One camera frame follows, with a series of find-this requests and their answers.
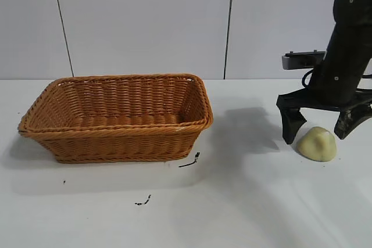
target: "white tabletop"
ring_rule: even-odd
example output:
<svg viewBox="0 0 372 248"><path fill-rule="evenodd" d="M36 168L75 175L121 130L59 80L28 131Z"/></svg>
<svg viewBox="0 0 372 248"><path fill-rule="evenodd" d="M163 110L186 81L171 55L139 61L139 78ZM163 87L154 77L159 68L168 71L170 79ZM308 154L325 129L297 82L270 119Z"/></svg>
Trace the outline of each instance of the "white tabletop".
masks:
<svg viewBox="0 0 372 248"><path fill-rule="evenodd" d="M186 159L83 165L17 134L49 82L0 81L0 247L371 247L372 120L333 161L301 157L276 108L299 81L206 81L214 124ZM299 136L338 117L303 114Z"/></svg>

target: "white wall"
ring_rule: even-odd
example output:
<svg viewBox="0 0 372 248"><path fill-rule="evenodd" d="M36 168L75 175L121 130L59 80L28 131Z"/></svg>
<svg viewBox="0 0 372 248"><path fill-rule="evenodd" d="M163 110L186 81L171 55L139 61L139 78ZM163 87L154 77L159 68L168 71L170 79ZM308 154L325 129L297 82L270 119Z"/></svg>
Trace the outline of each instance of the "white wall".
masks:
<svg viewBox="0 0 372 248"><path fill-rule="evenodd" d="M292 78L288 51L325 50L334 19L334 0L233 0L227 78Z"/></svg>
<svg viewBox="0 0 372 248"><path fill-rule="evenodd" d="M60 0L76 76L223 78L229 0Z"/></svg>
<svg viewBox="0 0 372 248"><path fill-rule="evenodd" d="M56 0L0 0L0 78L71 76Z"/></svg>

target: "black wire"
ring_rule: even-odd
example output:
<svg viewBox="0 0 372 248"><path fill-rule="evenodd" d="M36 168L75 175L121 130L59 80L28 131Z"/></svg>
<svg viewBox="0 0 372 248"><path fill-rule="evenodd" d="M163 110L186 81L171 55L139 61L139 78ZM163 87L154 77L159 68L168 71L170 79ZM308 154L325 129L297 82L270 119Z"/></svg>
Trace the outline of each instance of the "black wire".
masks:
<svg viewBox="0 0 372 248"><path fill-rule="evenodd" d="M144 203L134 203L136 206L142 206L147 204L150 201L151 195L148 196L147 200Z"/></svg>
<svg viewBox="0 0 372 248"><path fill-rule="evenodd" d="M303 75L302 77L302 85L303 87L307 87L308 85L306 84L306 78L314 71L314 69L311 69L310 71L308 71L305 75Z"/></svg>
<svg viewBox="0 0 372 248"><path fill-rule="evenodd" d="M194 160L194 162L189 163L189 164L186 164L186 165L183 165L183 166L178 166L178 167L179 167L179 168L183 168L183 167L188 167L188 166L191 166L191 165L195 164L195 163L198 161L199 155L200 155L200 152L197 152L196 155L195 155L195 160Z"/></svg>

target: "woven basket rim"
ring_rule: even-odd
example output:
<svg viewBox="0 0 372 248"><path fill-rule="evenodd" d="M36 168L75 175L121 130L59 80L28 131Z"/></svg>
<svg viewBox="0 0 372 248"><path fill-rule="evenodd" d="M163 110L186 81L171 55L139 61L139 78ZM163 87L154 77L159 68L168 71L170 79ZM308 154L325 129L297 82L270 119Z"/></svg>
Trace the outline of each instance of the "woven basket rim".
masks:
<svg viewBox="0 0 372 248"><path fill-rule="evenodd" d="M102 81L102 80L143 80L151 78L190 78L196 82L199 91L202 95L202 102L205 107L205 116L203 119L192 122L184 122L179 124L138 124L138 125L98 125L92 127L54 127L54 128L32 128L28 126L30 119L33 117L34 111L36 111L43 100L49 95L52 88L58 86L63 82L84 82L84 81ZM212 125L213 114L210 107L210 102L206 94L203 81L193 74L147 74L147 75L120 75L120 76L86 76L86 77L69 77L60 78L51 82L41 93L41 95L35 100L33 105L28 109L27 113L22 117L22 120L18 126L18 131L23 136L29 136L31 138L78 138L80 134L85 136L102 136L104 132L105 136L110 134L130 134L130 135L142 135L142 134L173 134L173 133L189 133L207 129Z"/></svg>

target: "wicker basket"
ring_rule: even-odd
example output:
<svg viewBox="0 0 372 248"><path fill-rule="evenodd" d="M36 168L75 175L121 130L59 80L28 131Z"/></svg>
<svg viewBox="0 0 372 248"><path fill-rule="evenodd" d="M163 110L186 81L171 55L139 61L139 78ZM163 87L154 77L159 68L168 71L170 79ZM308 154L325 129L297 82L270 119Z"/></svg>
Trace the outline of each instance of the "wicker basket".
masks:
<svg viewBox="0 0 372 248"><path fill-rule="evenodd" d="M212 122L190 74L76 77L49 84L18 130L61 163L168 161L186 157Z"/></svg>

